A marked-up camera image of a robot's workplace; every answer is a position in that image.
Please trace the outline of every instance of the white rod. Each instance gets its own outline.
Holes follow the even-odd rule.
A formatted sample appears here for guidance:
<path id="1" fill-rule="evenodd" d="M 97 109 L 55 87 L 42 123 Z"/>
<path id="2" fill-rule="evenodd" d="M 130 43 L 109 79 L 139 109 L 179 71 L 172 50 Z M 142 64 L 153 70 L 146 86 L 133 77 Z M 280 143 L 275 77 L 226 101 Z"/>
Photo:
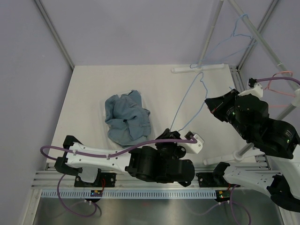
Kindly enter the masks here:
<path id="1" fill-rule="evenodd" d="M 212 33 L 214 32 L 214 29 L 215 29 L 215 26 L 216 26 L 218 17 L 219 17 L 219 15 L 220 15 L 220 12 L 221 12 L 221 8 L 222 8 L 222 6 L 223 6 L 223 3 L 224 3 L 224 0 L 220 0 L 219 3 L 218 3 L 218 5 L 217 5 L 217 9 L 216 9 L 214 18 L 213 18 L 213 20 L 212 20 L 212 25 L 211 25 L 211 28 L 210 28 L 210 32 L 208 33 L 208 36 L 207 36 L 207 38 L 206 38 L 206 42 L 205 42 L 203 51 L 202 51 L 202 53 L 201 53 L 200 59 L 199 59 L 198 64 L 197 64 L 198 67 L 201 66 L 202 60 L 204 59 L 204 56 L 205 56 L 205 54 L 206 54 L 206 52 L 207 52 L 208 45 L 210 44 L 211 36 L 212 36 Z"/>

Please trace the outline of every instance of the white clamp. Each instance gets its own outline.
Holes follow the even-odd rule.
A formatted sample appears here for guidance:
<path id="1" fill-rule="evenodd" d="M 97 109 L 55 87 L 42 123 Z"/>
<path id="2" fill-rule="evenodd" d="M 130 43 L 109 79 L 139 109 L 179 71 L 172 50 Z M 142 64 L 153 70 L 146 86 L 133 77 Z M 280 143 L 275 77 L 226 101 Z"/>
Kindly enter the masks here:
<path id="1" fill-rule="evenodd" d="M 300 106 L 300 89 L 297 89 L 295 91 L 295 98 L 292 100 L 292 105 L 295 107 L 299 107 Z"/>
<path id="2" fill-rule="evenodd" d="M 184 147 L 189 154 L 198 154 L 203 148 L 204 140 L 198 134 L 193 137 L 197 140 L 196 144 L 180 143 L 180 146 Z"/>
<path id="3" fill-rule="evenodd" d="M 255 83 L 253 88 L 250 88 L 248 90 L 245 90 L 243 92 L 241 92 L 240 94 L 238 94 L 239 96 L 244 96 L 244 95 L 254 95 L 258 98 L 262 98 L 263 97 L 263 87 L 260 83 Z"/>

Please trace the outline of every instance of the black mount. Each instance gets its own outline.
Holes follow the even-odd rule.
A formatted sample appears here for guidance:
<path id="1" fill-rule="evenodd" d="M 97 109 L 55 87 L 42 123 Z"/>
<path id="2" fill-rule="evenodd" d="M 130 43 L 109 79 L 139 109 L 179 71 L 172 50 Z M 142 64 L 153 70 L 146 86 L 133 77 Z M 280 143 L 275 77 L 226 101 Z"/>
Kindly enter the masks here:
<path id="1" fill-rule="evenodd" d="M 157 139 L 181 139 L 177 131 L 166 129 Z M 184 187 L 191 184 L 195 168 L 191 160 L 180 160 L 186 154 L 185 148 L 174 142 L 156 143 L 157 149 L 143 146 L 131 150 L 129 166 L 125 167 L 131 176 L 146 182 L 173 183 Z"/>
<path id="2" fill-rule="evenodd" d="M 199 172 L 196 174 L 198 177 L 199 187 L 201 188 L 226 188 L 229 183 L 224 179 L 224 171 L 229 167 L 229 163 L 219 163 L 213 172 Z"/>
<path id="3" fill-rule="evenodd" d="M 98 169 L 97 178 L 94 183 L 87 183 L 81 180 L 79 176 L 76 176 L 74 187 L 76 188 L 102 188 L 102 182 L 105 180 L 106 188 L 114 188 L 116 182 L 116 174 L 114 172 L 101 172 L 101 169 Z"/>
<path id="4" fill-rule="evenodd" d="M 73 146 L 74 143 L 80 143 L 82 144 L 79 140 L 77 140 L 74 136 L 67 135 L 65 138 L 65 141 L 63 143 L 63 147 L 65 149 L 69 149 L 70 146 Z M 101 188 L 102 183 L 101 180 L 105 180 L 105 187 L 107 188 L 113 188 L 115 181 L 116 181 L 116 173 L 113 172 L 101 172 L 101 169 L 98 169 L 98 174 L 96 177 L 96 180 L 94 183 L 87 183 L 81 180 L 81 178 L 78 176 L 79 173 L 82 173 L 82 168 L 72 168 L 66 163 L 68 162 L 67 158 L 67 152 L 64 153 L 62 157 L 58 157 L 56 162 L 55 162 L 55 169 L 59 173 L 63 173 L 66 175 L 71 175 L 71 176 L 76 176 L 75 182 L 74 182 L 74 187 L 77 188 Z"/>
<path id="5" fill-rule="evenodd" d="M 290 186 L 282 175 L 273 176 L 274 181 L 267 190 L 271 194 L 271 200 L 281 208 L 293 212 L 300 212 L 300 200 L 294 198 Z"/>

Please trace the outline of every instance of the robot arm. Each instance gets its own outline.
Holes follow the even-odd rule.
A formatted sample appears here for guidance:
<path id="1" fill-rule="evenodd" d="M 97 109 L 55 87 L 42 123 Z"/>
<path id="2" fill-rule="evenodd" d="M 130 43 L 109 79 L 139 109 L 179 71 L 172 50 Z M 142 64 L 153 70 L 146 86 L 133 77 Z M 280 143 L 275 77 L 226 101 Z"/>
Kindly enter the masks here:
<path id="1" fill-rule="evenodd" d="M 300 212 L 300 138 L 289 123 L 269 118 L 268 104 L 261 101 L 261 85 L 250 79 L 250 87 L 239 93 L 205 100 L 211 113 L 230 123 L 240 136 L 270 156 L 282 175 L 261 175 L 228 163 L 219 163 L 212 173 L 218 185 L 239 184 L 270 196 L 278 206 Z"/>
<path id="2" fill-rule="evenodd" d="M 192 161 L 181 158 L 186 153 L 198 153 L 203 147 L 203 140 L 197 134 L 189 132 L 186 137 L 193 136 L 197 144 L 174 142 L 156 143 L 156 148 L 143 146 L 117 157 L 108 157 L 112 153 L 123 150 L 95 149 L 84 146 L 73 136 L 67 136 L 64 148 L 73 153 L 65 153 L 55 163 L 58 172 L 79 176 L 81 181 L 92 184 L 99 177 L 99 169 L 112 170 L 119 173 L 128 173 L 146 182 L 170 183 L 179 182 L 188 186 L 195 176 Z M 180 139 L 177 131 L 166 129 L 158 139 Z M 90 157 L 79 155 L 76 152 L 106 155 L 107 157 Z"/>

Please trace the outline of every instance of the white bracket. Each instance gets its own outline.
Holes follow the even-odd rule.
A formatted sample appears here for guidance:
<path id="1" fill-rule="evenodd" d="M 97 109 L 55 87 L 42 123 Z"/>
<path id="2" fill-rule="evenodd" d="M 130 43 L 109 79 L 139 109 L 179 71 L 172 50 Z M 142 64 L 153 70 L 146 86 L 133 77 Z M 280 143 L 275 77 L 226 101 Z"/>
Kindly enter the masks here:
<path id="1" fill-rule="evenodd" d="M 238 151 L 234 151 L 230 155 L 224 155 L 224 156 L 219 156 L 219 157 L 214 157 L 214 158 L 207 158 L 207 159 L 203 160 L 203 163 L 204 163 L 204 165 L 213 165 L 213 164 L 217 164 L 219 162 L 228 162 L 228 161 L 240 162 L 244 158 L 259 156 L 259 155 L 263 155 L 263 154 L 264 153 L 262 151 L 260 151 L 259 149 L 249 150 L 242 156 L 240 156 L 238 154 Z"/>
<path id="2" fill-rule="evenodd" d="M 174 74 L 181 74 L 181 73 L 188 73 L 188 72 L 200 73 L 202 71 L 225 68 L 225 64 L 204 65 L 204 66 L 200 66 L 200 67 L 196 67 L 196 66 L 197 65 L 192 65 L 191 67 L 172 68 L 171 72 Z"/>
<path id="3" fill-rule="evenodd" d="M 245 91 L 241 92 L 238 95 L 239 96 L 244 96 L 244 95 L 248 95 L 248 94 L 251 94 L 251 95 L 256 96 L 258 98 L 262 98 L 263 97 L 263 87 L 262 87 L 262 85 L 260 83 L 255 83 L 253 88 L 245 90 Z"/>

